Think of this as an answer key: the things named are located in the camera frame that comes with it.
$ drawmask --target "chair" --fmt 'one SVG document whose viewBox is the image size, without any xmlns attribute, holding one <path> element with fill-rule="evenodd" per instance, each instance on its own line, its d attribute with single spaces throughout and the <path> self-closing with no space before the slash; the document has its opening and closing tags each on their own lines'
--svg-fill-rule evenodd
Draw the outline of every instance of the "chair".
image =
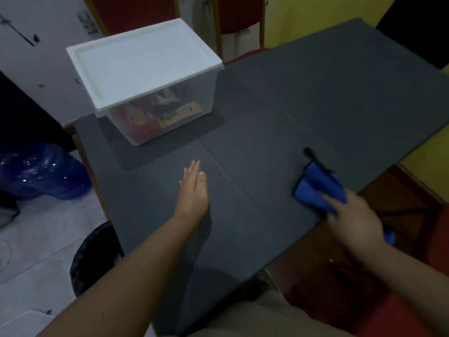
<svg viewBox="0 0 449 337">
<path fill-rule="evenodd" d="M 84 3 L 105 36 L 180 17 L 178 0 L 84 0 Z"/>
<path fill-rule="evenodd" d="M 265 32 L 265 0 L 211 0 L 214 13 L 214 27 L 217 42 L 217 52 L 223 58 L 223 34 L 237 33 L 260 22 L 260 49 L 250 51 L 230 61 L 234 62 L 244 57 L 264 51 Z"/>
</svg>

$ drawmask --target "black trash bag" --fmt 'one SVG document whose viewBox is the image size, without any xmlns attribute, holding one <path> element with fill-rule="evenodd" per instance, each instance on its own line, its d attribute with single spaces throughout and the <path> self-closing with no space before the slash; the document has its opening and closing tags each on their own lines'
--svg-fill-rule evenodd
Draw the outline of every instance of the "black trash bag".
<svg viewBox="0 0 449 337">
<path fill-rule="evenodd" d="M 73 292 L 81 296 L 124 257 L 110 221 L 96 228 L 83 241 L 70 267 Z"/>
</svg>

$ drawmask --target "gray floor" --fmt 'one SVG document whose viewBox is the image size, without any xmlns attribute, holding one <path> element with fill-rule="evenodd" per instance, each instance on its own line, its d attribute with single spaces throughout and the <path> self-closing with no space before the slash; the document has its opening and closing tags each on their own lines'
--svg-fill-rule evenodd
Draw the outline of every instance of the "gray floor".
<svg viewBox="0 0 449 337">
<path fill-rule="evenodd" d="M 69 275 L 73 256 L 106 222 L 93 190 L 76 200 L 43 195 L 18 205 L 21 214 L 0 228 L 10 255 L 0 271 L 0 330 L 28 311 L 57 315 L 75 299 Z"/>
</svg>

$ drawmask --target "left hand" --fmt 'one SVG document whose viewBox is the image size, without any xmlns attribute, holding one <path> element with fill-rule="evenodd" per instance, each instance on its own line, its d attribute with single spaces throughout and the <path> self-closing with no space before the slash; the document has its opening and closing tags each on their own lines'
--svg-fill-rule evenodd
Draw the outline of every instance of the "left hand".
<svg viewBox="0 0 449 337">
<path fill-rule="evenodd" d="M 199 171 L 201 162 L 192 161 L 190 167 L 184 169 L 184 177 L 179 181 L 178 200 L 173 217 L 195 226 L 204 218 L 209 209 L 207 195 L 207 177 Z"/>
</svg>

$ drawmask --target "dark gray table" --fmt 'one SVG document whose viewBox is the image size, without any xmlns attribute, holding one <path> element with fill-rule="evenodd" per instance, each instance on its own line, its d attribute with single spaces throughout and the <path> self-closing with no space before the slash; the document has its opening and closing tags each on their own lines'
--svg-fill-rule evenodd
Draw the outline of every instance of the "dark gray table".
<svg viewBox="0 0 449 337">
<path fill-rule="evenodd" d="M 77 121 L 126 254 L 171 216 L 192 159 L 208 175 L 210 218 L 157 332 L 185 330 L 317 224 L 292 197 L 304 147 L 361 190 L 448 122 L 448 90 L 439 70 L 356 19 L 227 65 L 211 114 L 140 147 L 107 118 Z"/>
</svg>

